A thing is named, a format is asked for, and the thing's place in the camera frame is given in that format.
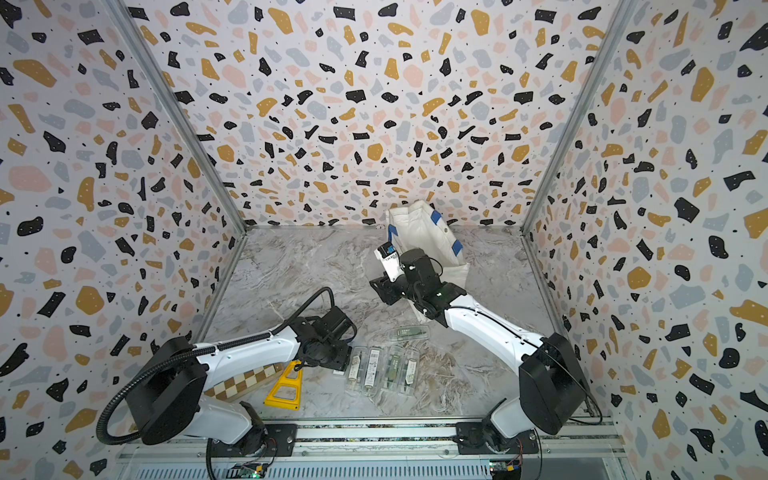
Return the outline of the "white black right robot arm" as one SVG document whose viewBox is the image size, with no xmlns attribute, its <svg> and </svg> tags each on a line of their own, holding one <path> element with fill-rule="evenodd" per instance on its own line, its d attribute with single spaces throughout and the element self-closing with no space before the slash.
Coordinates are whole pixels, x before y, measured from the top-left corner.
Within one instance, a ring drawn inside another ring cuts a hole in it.
<svg viewBox="0 0 768 480">
<path fill-rule="evenodd" d="M 475 448 L 504 453 L 531 430 L 559 433 L 590 398 L 588 382 L 569 341 L 558 333 L 528 331 L 482 306 L 467 291 L 442 280 L 423 250 L 399 254 L 386 242 L 375 250 L 385 273 L 369 282 L 388 305 L 408 301 L 429 320 L 473 339 L 516 371 L 519 395 L 498 403 L 480 424 Z"/>
</svg>

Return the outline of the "green compass set horizontal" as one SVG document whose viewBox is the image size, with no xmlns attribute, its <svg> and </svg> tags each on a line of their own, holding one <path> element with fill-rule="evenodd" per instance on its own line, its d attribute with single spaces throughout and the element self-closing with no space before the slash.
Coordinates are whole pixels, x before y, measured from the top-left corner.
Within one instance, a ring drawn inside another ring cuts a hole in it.
<svg viewBox="0 0 768 480">
<path fill-rule="evenodd" d="M 426 325 L 404 326 L 395 330 L 394 339 L 397 342 L 407 342 L 428 339 L 430 330 Z"/>
</svg>

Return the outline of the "white canvas bag blue handles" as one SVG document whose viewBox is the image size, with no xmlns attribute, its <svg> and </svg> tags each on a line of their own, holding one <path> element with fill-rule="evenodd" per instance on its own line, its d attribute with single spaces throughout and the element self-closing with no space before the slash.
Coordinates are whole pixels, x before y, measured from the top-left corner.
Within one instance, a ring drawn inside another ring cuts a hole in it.
<svg viewBox="0 0 768 480">
<path fill-rule="evenodd" d="M 387 241 L 402 255 L 420 248 L 433 259 L 434 270 L 443 281 L 465 290 L 469 264 L 464 259 L 463 245 L 450 230 L 442 215 L 424 201 L 392 208 L 387 212 Z M 474 319 L 476 302 L 465 290 L 443 315 L 422 315 L 408 300 L 417 317 L 433 320 L 459 332 L 467 332 Z"/>
</svg>

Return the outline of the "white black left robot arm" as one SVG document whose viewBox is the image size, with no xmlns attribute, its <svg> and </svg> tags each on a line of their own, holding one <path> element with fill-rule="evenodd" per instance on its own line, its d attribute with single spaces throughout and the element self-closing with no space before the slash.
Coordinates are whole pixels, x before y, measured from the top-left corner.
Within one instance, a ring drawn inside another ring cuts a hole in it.
<svg viewBox="0 0 768 480">
<path fill-rule="evenodd" d="M 260 451 L 267 427 L 246 401 L 229 403 L 205 392 L 248 370 L 297 361 L 302 367 L 346 369 L 357 327 L 337 306 L 323 316 L 293 316 L 271 330 L 234 340 L 191 344 L 169 340 L 142 369 L 152 373 L 126 402 L 145 445 L 178 436 L 206 438 L 239 454 Z"/>
</svg>

